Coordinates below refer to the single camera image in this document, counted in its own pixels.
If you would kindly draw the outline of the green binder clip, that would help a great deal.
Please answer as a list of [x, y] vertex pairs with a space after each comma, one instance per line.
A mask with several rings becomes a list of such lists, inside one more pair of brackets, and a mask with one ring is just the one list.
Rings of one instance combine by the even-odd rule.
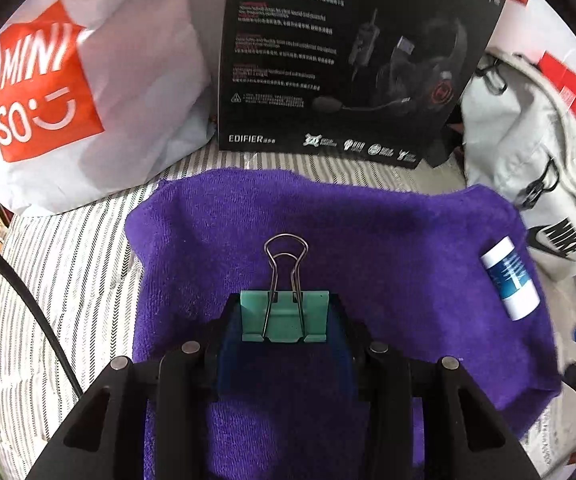
[[[274, 242], [292, 240], [301, 245], [301, 252], [272, 252]], [[271, 268], [271, 284], [267, 290], [243, 290], [239, 294], [241, 340], [272, 344], [323, 344], [327, 341], [329, 292], [307, 292], [301, 284], [301, 265], [309, 253], [309, 244], [298, 235], [279, 233], [269, 238], [263, 251]], [[289, 290], [280, 290], [278, 260], [293, 261]]]

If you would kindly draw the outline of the white blue bottle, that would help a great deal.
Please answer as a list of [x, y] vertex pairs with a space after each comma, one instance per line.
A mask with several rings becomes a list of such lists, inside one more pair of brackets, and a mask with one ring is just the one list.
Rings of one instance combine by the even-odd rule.
[[480, 260], [512, 321], [522, 320], [538, 307], [541, 302], [538, 291], [508, 236], [485, 252]]

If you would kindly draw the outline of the newspaper sheet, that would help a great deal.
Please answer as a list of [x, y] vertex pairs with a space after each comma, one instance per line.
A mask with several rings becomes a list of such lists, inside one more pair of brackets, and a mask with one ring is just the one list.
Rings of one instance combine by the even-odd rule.
[[550, 401], [520, 443], [542, 479], [563, 474], [576, 452], [576, 394], [566, 389]]

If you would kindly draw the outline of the purple towel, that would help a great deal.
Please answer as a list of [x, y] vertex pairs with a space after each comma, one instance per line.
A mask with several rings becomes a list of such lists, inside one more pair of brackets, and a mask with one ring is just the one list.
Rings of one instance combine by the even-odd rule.
[[[267, 289], [265, 245], [306, 242], [305, 289], [337, 294], [404, 356], [455, 356], [517, 436], [560, 393], [545, 304], [512, 321], [481, 262], [503, 238], [527, 253], [518, 211], [484, 186], [425, 196], [214, 170], [160, 184], [125, 233], [143, 267], [138, 361], [196, 337], [234, 292]], [[366, 422], [328, 346], [253, 344], [207, 411], [207, 467], [214, 479], [353, 479]]]

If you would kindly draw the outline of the striped bed sheet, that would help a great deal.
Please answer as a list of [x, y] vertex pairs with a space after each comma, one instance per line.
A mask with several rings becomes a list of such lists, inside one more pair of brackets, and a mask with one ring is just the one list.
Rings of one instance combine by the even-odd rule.
[[[456, 159], [409, 170], [356, 158], [233, 153], [207, 144], [162, 172], [179, 179], [236, 167], [283, 169], [314, 181], [442, 194], [464, 188]], [[142, 267], [124, 232], [127, 215], [157, 184], [111, 195], [64, 214], [26, 210], [10, 225], [2, 255], [44, 311], [79, 383], [88, 387], [114, 356], [128, 356]], [[23, 479], [76, 396], [45, 336], [0, 276], [0, 468]]]

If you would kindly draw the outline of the grey Nike waist bag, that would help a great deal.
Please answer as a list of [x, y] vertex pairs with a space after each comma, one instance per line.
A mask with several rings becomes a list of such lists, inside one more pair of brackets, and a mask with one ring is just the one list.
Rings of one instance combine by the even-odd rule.
[[558, 90], [521, 56], [492, 48], [460, 108], [467, 183], [516, 207], [552, 280], [576, 276], [576, 118]]

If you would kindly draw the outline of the black headset box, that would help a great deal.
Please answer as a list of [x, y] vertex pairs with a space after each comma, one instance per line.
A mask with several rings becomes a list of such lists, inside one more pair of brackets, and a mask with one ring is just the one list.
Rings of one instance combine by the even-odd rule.
[[505, 0], [226, 0], [217, 139], [230, 152], [414, 168]]

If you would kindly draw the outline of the white Miniso plastic bag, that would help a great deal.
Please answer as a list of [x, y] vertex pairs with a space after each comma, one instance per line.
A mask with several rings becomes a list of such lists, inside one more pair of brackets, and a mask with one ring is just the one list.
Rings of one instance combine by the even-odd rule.
[[189, 0], [25, 0], [0, 29], [0, 204], [61, 214], [210, 140]]

